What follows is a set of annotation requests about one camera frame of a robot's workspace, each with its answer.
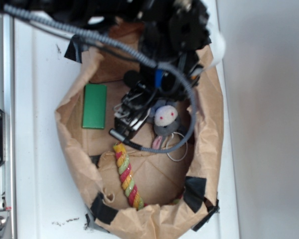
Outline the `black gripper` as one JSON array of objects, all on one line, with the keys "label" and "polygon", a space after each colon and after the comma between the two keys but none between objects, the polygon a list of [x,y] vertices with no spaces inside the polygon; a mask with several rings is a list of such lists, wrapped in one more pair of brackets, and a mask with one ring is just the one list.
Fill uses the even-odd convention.
[{"label": "black gripper", "polygon": [[[182,53],[172,64],[183,72],[192,87],[197,85],[203,66],[195,51]],[[123,82],[130,88],[123,97],[123,105],[131,110],[153,107],[159,100],[173,102],[187,98],[183,84],[168,71],[141,66],[138,72],[126,72]]]}]

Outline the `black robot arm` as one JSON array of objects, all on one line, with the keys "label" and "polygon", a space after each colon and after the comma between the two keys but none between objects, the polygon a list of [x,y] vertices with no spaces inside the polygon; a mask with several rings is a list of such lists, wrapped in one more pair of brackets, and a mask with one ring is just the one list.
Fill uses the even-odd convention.
[{"label": "black robot arm", "polygon": [[[211,42],[209,15],[200,0],[0,0],[0,13],[71,32],[85,44],[103,43],[144,67],[171,73],[173,79],[158,88],[174,101],[189,98],[197,83],[189,77],[194,61],[187,56]],[[144,25],[138,50],[100,32],[116,18]]]}]

